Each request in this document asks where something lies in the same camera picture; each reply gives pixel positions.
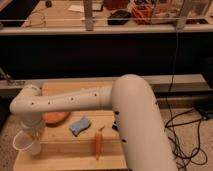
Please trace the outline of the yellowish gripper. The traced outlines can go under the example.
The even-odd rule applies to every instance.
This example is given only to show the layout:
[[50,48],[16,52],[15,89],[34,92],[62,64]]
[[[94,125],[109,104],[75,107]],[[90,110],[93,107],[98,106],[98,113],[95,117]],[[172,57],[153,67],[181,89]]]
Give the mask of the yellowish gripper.
[[34,126],[27,126],[26,124],[21,123],[21,128],[30,138],[33,140],[39,140],[44,132],[45,123],[41,121]]

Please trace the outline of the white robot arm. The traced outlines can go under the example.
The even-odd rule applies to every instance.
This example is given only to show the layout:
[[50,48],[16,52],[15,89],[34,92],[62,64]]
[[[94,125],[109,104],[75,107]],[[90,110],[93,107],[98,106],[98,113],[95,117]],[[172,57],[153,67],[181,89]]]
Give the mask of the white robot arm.
[[114,113],[130,171],[178,171],[154,92],[138,75],[123,75],[109,87],[52,96],[42,96],[37,86],[27,85],[10,104],[31,135],[38,132],[45,112],[88,110]]

